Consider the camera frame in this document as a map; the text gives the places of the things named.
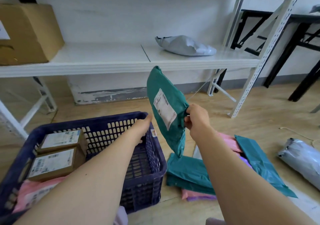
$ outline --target blue plastic crate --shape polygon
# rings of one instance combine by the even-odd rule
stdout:
[[[114,142],[119,134],[130,128],[137,119],[144,119],[146,116],[145,112],[131,112],[52,123],[34,129],[0,184],[0,216],[7,216],[12,212],[18,191],[29,173],[37,154],[36,150],[45,135],[82,129],[88,141],[88,161]],[[125,176],[120,205],[125,207],[127,213],[155,205],[160,200],[167,163],[158,138],[153,137],[152,131],[153,125],[150,123],[148,132],[134,149]]]

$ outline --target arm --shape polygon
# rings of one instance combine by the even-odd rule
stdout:
[[[71,173],[15,224],[113,224],[134,147],[152,115],[137,120],[108,148]]]
[[[205,109],[193,104],[187,113],[185,125],[199,147],[227,224],[315,224],[224,144]]]

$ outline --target large cardboard box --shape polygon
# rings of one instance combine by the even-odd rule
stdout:
[[[63,45],[50,5],[0,4],[0,65],[46,63]]]
[[[78,147],[38,155],[31,166],[28,179],[44,182],[67,176],[86,161],[85,155]]]
[[[78,147],[85,156],[87,155],[88,142],[82,130],[71,130],[46,135],[37,153],[45,154],[73,147]]]

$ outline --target person's left arm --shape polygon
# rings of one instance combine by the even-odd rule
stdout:
[[[15,224],[113,224],[135,146],[152,115],[137,120],[108,148],[58,184]]]

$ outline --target gray baseboard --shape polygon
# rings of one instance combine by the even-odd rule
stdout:
[[[283,75],[277,76],[271,85],[277,84],[290,84],[290,83],[300,83],[306,74],[293,74],[293,75]],[[259,77],[255,82],[253,87],[262,86],[266,77]],[[247,79],[234,79],[234,80],[224,80],[222,81],[221,87],[225,90],[227,89],[241,89],[245,85]],[[184,94],[194,93],[196,92],[204,82],[194,82],[194,83],[184,83],[184,84],[176,84],[175,86]],[[209,83],[207,82],[202,88],[200,92],[207,92],[209,87]],[[86,105],[86,104],[97,104],[97,103],[105,103],[111,101],[124,101],[124,100],[132,100],[139,98],[147,97],[147,88],[127,88],[127,89],[111,89],[111,90],[102,90],[102,91],[92,91],[92,92],[81,92],[81,94],[92,94],[92,101],[83,101],[83,100],[75,100],[77,105]]]

